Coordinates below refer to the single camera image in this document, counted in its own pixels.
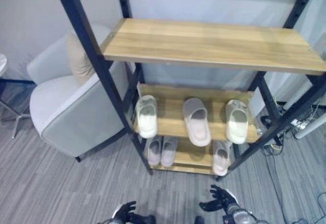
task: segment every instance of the shelf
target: shelf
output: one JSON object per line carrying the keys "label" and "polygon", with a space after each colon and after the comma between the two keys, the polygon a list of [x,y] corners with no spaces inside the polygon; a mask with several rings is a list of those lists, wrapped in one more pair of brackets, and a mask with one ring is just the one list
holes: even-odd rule
{"label": "shelf", "polygon": [[[157,99],[158,135],[188,137],[183,120],[182,106],[187,98],[200,98],[208,111],[208,123],[211,138],[227,140],[225,104],[231,99],[238,99],[248,104],[253,93],[240,91],[222,91],[213,89],[193,89],[141,84],[142,96],[150,94]],[[137,120],[134,124],[138,132]],[[257,131],[253,119],[249,118],[247,143],[257,140]]]}
{"label": "shelf", "polygon": [[107,60],[322,75],[324,62],[293,29],[122,19],[102,47]]}
{"label": "shelf", "polygon": [[158,165],[152,166],[152,169],[214,175],[212,162],[212,143],[206,147],[196,147],[188,138],[180,138],[173,166]]}

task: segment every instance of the gray carpet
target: gray carpet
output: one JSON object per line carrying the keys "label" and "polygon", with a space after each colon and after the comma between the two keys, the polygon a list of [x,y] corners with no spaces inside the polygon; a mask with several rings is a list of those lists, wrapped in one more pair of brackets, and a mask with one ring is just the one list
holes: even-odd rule
{"label": "gray carpet", "polygon": [[[23,111],[33,87],[7,83],[1,98]],[[4,111],[1,117],[9,115]],[[149,176],[127,137],[78,163],[44,143],[30,119],[20,124],[15,139],[12,127],[13,122],[0,127],[1,223],[95,224],[108,219],[117,204],[132,200],[138,202],[137,213],[154,214],[158,224],[193,223],[196,215],[206,223],[222,223],[222,211],[204,213],[198,207],[212,199],[212,177],[166,171]],[[285,144],[275,159],[286,218],[289,223],[300,218],[314,223],[322,216],[317,195],[326,191],[325,127]],[[218,185],[230,189],[259,219],[284,223],[261,152]],[[326,197],[320,200],[325,209]]]}

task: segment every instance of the white slipper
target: white slipper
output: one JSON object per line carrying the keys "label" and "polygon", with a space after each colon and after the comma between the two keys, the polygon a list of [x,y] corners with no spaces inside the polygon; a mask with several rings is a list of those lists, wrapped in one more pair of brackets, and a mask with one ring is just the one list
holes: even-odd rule
{"label": "white slipper", "polygon": [[213,171],[218,176],[228,172],[231,145],[231,142],[213,141]]}
{"label": "white slipper", "polygon": [[207,109],[198,98],[190,98],[183,104],[183,117],[190,141],[198,147],[210,143]]}
{"label": "white slipper", "polygon": [[226,107],[226,136],[234,144],[243,144],[248,133],[248,108],[239,101],[232,99]]}
{"label": "white slipper", "polygon": [[165,136],[163,138],[161,164],[165,167],[171,167],[174,162],[175,152],[178,147],[179,139],[174,136]]}
{"label": "white slipper", "polygon": [[162,137],[155,136],[147,140],[147,160],[152,166],[158,165],[161,160]]}
{"label": "white slipper", "polygon": [[145,95],[136,105],[139,134],[151,138],[157,134],[157,102],[151,95]]}

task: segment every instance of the wall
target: wall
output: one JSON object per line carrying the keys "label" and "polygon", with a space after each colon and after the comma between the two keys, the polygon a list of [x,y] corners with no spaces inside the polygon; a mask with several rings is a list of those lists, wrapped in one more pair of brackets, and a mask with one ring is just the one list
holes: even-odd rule
{"label": "wall", "polygon": [[[294,27],[324,61],[326,61],[325,3],[326,0],[310,0]],[[276,99],[278,101],[287,101],[306,80],[308,79],[304,75],[291,74],[282,88],[276,93]],[[326,98],[324,98],[321,105],[326,105]]]}
{"label": "wall", "polygon": [[[190,20],[230,24],[282,27],[295,0],[130,0],[134,18]],[[255,72],[211,68],[143,65],[148,83],[245,90]],[[268,72],[266,81],[272,94],[291,76]],[[254,115],[264,107],[257,91],[251,101]]]}
{"label": "wall", "polygon": [[[89,20],[113,27],[118,0],[81,0]],[[60,0],[0,0],[0,53],[9,69],[2,78],[30,79],[26,65],[71,28]]]}

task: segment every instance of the gray armchair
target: gray armchair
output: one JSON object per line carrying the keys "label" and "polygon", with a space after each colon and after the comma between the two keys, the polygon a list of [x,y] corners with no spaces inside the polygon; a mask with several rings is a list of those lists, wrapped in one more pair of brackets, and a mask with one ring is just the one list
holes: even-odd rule
{"label": "gray armchair", "polygon": [[[102,25],[92,29],[99,45],[110,33]],[[49,145],[79,157],[123,129],[97,74],[82,86],[72,76],[65,37],[29,63],[27,70],[37,84],[30,100],[32,121]],[[124,63],[114,62],[110,73],[123,99],[128,88]]]}

